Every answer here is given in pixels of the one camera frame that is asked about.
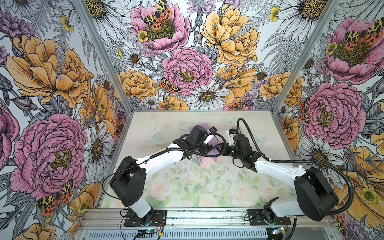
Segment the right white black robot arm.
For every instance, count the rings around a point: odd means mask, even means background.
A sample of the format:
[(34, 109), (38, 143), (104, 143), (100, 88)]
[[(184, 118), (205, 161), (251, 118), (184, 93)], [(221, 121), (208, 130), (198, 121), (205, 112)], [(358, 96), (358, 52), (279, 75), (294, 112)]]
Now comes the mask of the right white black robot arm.
[(240, 160), (246, 169), (273, 177), (295, 190), (295, 195), (290, 199), (275, 197), (264, 205), (263, 215), (267, 223), (271, 224), (277, 218), (288, 216), (306, 216), (319, 222), (339, 202), (338, 196), (320, 170), (265, 160), (260, 152), (252, 149), (244, 134), (230, 129), (226, 135), (228, 144), (225, 156)]

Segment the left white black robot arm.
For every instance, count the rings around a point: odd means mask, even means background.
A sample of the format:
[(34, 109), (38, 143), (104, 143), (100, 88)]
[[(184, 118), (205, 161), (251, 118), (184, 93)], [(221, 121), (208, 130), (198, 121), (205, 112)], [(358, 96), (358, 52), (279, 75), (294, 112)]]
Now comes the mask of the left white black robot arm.
[(128, 214), (133, 214), (131, 219), (140, 226), (147, 226), (156, 219), (153, 207), (143, 196), (147, 178), (192, 155), (206, 158), (223, 156), (228, 147), (225, 138), (217, 134), (215, 128), (206, 130), (196, 125), (190, 133), (155, 154), (137, 159), (124, 158), (117, 171), (109, 176), (109, 186), (129, 209)]

